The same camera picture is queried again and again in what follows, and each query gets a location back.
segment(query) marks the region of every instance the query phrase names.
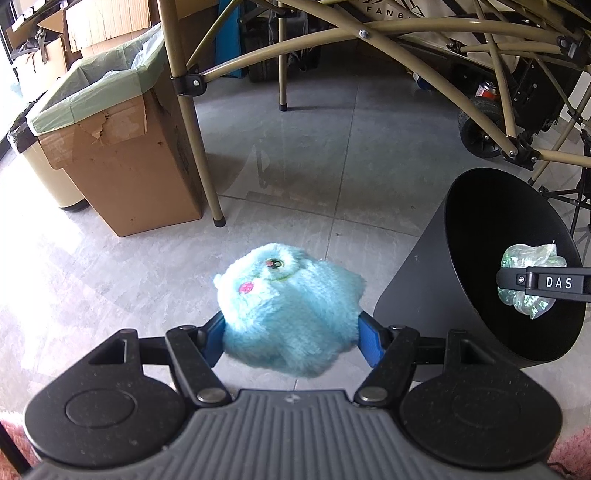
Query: trash bin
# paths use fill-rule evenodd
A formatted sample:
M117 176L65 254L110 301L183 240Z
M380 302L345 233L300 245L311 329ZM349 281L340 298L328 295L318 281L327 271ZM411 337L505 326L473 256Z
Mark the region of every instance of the trash bin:
M198 220L193 161L160 25L81 59L33 106L27 124L119 236Z
M520 368L556 360L574 345L585 304L556 300L531 320L501 302L496 288L509 246L552 242L568 267L582 266L562 218L533 188L501 170L469 170L454 181L382 293L374 318L384 326L411 326L429 337L468 330ZM418 367L415 380L440 371Z
M66 212L79 212L85 209L89 203L67 173L63 170L54 170L49 165L37 138L27 125L25 114L26 111L19 115L8 132L8 141L12 149L29 163L59 208Z

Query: cardboard box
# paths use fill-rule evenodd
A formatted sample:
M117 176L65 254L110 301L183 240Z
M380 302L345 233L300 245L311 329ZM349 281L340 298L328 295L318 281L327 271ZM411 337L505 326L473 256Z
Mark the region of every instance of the cardboard box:
M218 0L176 0L179 18L216 5ZM135 37L125 37L145 30L160 21L155 0L81 0L66 10L67 29L72 51L78 51L106 40L108 48Z
M201 189L165 69L145 94L39 137L118 236L198 220Z
M133 40L147 31L148 29L144 28L143 30L138 30L132 33L126 33L125 35L120 35L119 37L110 38L109 40L95 43L90 47L83 47L80 49L80 52L82 53L82 57L87 59L88 57L92 57L93 55L109 50L110 48L116 47L117 45L121 45L126 41Z
M46 44L45 47L46 63L43 63L40 51L21 55L12 63L17 70L22 97L27 102L33 102L39 98L68 71L62 37Z

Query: black bracket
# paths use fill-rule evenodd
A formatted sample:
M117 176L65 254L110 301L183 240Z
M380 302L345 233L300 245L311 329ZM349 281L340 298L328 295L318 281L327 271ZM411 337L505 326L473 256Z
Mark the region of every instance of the black bracket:
M518 167L533 171L535 162L541 154L531 146L531 136L519 134L517 138L507 138L517 147L517 155L510 157L507 153L503 152L504 159L510 163L514 163Z
M583 68L589 64L591 38L587 34L583 34L578 42L571 37L558 37L557 42L563 55L576 63L577 66Z
M198 97L207 90L207 83L198 73L187 72L182 77L170 77L177 95Z
M567 110L567 113L571 116L571 118L574 119L575 122L577 122L579 125L583 124L583 115L581 115L580 113L578 113L578 111L576 111L575 109L572 110Z
M449 51L457 53L458 55L461 55L462 57L468 57L468 54L465 51L461 51L461 48L465 47L465 46L466 46L465 43L462 43L461 41L458 41L458 40L454 40L453 38L450 38L450 42L446 45L446 47Z

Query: cardboard flap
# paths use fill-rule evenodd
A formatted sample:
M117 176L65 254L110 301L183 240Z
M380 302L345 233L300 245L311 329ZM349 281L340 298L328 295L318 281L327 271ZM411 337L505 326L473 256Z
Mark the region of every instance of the cardboard flap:
M46 44L46 51L46 63L43 63L40 51L21 55L13 62L17 69L22 96L27 102L34 102L68 71L61 36Z
M107 145L131 140L147 132L142 96L132 98L84 120L39 137L54 170L90 158Z
M66 21L66 13L63 10L59 10L53 15L50 15L45 20L41 20L37 23L38 27L43 27L53 32L64 33L64 23Z

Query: clear plastic wrap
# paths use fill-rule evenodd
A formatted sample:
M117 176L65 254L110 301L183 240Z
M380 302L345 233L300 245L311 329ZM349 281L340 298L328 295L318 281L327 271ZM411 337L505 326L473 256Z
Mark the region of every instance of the clear plastic wrap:
M539 247L519 244L505 250L501 268L526 267L566 267L566 260L557 255L556 244ZM529 315L532 320L550 310L555 302L554 299L534 297L516 290L498 288L498 293L503 303L513 305L518 312Z

